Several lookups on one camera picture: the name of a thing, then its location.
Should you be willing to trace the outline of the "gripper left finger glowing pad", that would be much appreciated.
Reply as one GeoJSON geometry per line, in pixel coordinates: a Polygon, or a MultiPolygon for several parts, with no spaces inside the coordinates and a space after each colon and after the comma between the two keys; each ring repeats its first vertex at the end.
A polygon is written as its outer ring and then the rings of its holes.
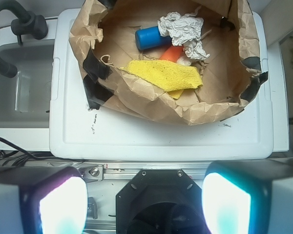
{"type": "Polygon", "coordinates": [[[0,234],[81,234],[87,199],[74,167],[0,167],[0,234]]]}

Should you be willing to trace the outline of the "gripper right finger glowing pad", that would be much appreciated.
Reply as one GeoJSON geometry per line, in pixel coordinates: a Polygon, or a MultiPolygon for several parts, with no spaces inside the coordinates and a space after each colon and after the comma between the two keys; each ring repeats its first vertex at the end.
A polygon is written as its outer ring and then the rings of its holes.
{"type": "Polygon", "coordinates": [[[213,234],[293,234],[293,160],[218,160],[202,185],[213,234]]]}

